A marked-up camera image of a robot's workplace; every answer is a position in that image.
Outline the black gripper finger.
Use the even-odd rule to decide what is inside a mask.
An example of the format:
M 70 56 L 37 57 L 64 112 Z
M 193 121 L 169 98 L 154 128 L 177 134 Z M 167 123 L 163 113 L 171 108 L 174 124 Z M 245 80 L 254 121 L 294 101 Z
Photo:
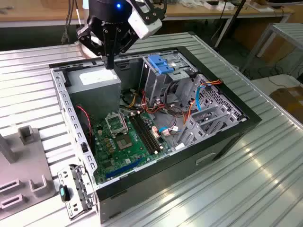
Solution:
M 137 33 L 131 27 L 117 28 L 110 54 L 110 69 L 114 68 L 114 57 L 125 53 L 138 38 Z
M 78 41 L 93 52 L 96 56 L 102 58 L 106 69 L 110 69 L 110 55 L 107 55 L 104 45 L 99 45 L 92 40 L 92 31 L 89 26 L 79 28 L 76 32 Z

